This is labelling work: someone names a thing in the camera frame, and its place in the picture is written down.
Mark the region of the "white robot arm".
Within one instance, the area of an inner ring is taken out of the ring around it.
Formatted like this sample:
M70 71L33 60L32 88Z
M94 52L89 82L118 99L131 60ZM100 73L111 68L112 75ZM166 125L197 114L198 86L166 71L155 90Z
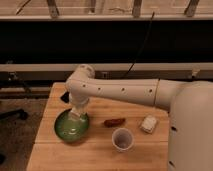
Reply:
M169 112L168 171L213 171L213 82L105 80L81 64L66 80L74 106L101 97Z

